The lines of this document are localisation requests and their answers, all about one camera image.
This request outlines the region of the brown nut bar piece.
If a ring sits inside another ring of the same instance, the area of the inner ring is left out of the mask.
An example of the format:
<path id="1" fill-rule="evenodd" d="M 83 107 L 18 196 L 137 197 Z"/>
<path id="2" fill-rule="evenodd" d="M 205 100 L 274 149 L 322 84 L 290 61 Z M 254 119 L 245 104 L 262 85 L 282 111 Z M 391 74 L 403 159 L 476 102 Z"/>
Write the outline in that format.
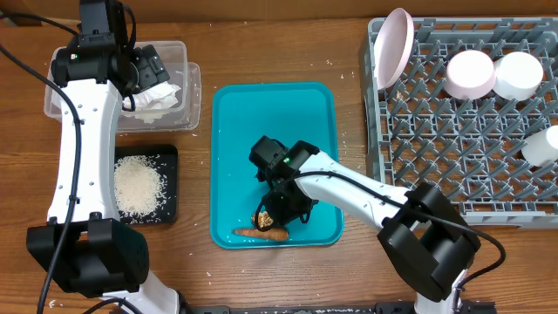
<path id="1" fill-rule="evenodd" d="M 260 230 L 260 231 L 262 231 L 262 230 L 267 231 L 267 230 L 272 229 L 274 227 L 274 221 L 269 216 L 267 211 L 261 212 L 258 215 L 252 214 L 251 222 L 254 226 L 254 229 L 257 229 L 257 230 Z"/>

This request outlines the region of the white rice pile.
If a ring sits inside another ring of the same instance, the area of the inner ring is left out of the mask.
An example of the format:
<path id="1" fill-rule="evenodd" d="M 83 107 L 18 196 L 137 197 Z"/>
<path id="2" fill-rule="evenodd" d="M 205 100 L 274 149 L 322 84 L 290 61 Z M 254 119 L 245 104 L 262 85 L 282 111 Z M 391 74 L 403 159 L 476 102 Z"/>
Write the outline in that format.
<path id="1" fill-rule="evenodd" d="M 167 204 L 167 177 L 155 160 L 145 155 L 125 156 L 114 170 L 116 204 L 123 217 L 153 216 Z"/>

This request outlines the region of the white tissue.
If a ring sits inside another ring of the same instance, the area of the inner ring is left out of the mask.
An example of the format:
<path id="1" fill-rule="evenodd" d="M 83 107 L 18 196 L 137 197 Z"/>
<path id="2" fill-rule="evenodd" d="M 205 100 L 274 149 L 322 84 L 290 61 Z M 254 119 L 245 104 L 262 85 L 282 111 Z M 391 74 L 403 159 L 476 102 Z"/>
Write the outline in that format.
<path id="1" fill-rule="evenodd" d="M 158 84 L 150 89 L 133 95 L 135 112 L 122 111 L 121 115 L 127 118 L 140 119 L 146 124 L 152 124 L 168 113 L 168 110 L 179 103 L 176 93 L 181 88 L 167 82 Z"/>

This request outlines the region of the large white plate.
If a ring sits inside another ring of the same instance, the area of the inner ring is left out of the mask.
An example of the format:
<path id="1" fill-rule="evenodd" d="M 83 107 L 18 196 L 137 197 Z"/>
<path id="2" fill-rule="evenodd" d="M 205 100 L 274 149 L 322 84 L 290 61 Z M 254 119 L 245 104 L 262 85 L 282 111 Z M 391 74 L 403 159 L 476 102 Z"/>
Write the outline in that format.
<path id="1" fill-rule="evenodd" d="M 374 77 L 378 90 L 396 83 L 411 56 L 414 24 L 403 8 L 393 10 L 384 20 L 374 42 Z"/>

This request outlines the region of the small white plate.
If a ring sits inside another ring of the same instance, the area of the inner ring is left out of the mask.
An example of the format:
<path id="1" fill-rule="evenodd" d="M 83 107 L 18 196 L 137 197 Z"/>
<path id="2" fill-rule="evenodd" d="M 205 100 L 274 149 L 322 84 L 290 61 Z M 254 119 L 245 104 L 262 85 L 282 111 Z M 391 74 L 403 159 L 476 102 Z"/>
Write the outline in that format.
<path id="1" fill-rule="evenodd" d="M 459 52 L 447 64 L 445 90 L 456 99 L 480 99 L 495 82 L 493 61 L 482 51 Z"/>

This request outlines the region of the pale green cup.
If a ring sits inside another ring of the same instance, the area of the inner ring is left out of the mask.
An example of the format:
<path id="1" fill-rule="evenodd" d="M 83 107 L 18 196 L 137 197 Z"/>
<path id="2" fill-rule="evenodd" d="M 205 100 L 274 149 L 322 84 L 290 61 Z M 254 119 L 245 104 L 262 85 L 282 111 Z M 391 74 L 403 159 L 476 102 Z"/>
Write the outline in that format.
<path id="1" fill-rule="evenodd" d="M 525 139 L 521 149 L 524 159 L 534 167 L 545 167 L 557 160 L 558 126 L 551 126 Z"/>

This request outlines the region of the pale green bowl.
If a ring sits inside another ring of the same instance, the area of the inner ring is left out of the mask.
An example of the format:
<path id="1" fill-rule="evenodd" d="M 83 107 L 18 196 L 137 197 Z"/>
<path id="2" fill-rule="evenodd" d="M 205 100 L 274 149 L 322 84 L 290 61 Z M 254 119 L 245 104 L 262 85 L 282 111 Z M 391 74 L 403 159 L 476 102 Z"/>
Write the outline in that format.
<path id="1" fill-rule="evenodd" d="M 543 79 L 541 62 L 522 51 L 508 53 L 493 66 L 496 76 L 493 91 L 503 99 L 529 99 Z"/>

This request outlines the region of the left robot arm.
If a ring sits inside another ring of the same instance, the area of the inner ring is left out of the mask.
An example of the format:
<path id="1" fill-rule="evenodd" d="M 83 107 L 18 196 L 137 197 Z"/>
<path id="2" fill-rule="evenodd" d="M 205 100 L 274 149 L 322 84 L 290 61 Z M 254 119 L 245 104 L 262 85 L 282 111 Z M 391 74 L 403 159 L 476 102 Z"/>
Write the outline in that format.
<path id="1" fill-rule="evenodd" d="M 83 1 L 72 41 L 45 83 L 61 99 L 56 190 L 46 224 L 26 245 L 47 283 L 130 313 L 187 313 L 185 298 L 150 270 L 146 238 L 119 216 L 115 140 L 125 100 L 168 77 L 152 46 L 138 49 L 132 12 L 118 1 Z"/>

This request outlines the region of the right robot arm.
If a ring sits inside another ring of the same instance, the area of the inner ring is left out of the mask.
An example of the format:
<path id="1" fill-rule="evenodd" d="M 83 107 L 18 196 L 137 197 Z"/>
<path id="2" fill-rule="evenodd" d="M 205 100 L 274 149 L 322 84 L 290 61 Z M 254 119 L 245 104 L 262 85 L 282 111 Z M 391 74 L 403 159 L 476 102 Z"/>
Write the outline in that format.
<path id="1" fill-rule="evenodd" d="M 315 205 L 330 204 L 377 231 L 394 269 L 418 294 L 417 313 L 461 311 L 459 286 L 480 240 L 436 187 L 375 181 L 302 140 L 286 147 L 263 136 L 249 159 L 257 180 L 269 186 L 254 213 L 257 230 L 270 232 L 295 219 L 307 222 Z"/>

